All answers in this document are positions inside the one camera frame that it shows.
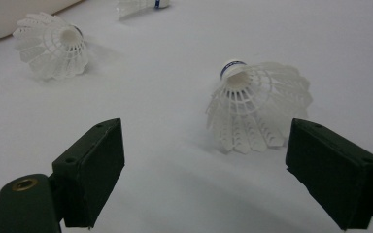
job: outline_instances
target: white shuttlecock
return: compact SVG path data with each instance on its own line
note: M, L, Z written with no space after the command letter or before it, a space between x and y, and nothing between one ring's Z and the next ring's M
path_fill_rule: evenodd
M40 79L62 80L81 74L88 62L81 31L60 17L28 14L14 32L20 59Z
M233 60L220 75L221 86L207 109L207 127L228 151L282 147L292 119L307 117L309 82L294 67Z
M146 8L166 8L169 0L118 0L118 17L126 17Z

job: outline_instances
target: white background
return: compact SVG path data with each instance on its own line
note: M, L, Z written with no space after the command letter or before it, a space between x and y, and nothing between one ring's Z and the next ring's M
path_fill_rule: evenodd
M173 0L123 21L116 3L58 14L90 53L64 82L34 80L15 39L0 40L0 188L49 175L91 126L120 117L126 166L91 232L342 232L287 172L285 149L225 154L205 110L226 60L276 61L310 80L311 121L373 152L373 1Z

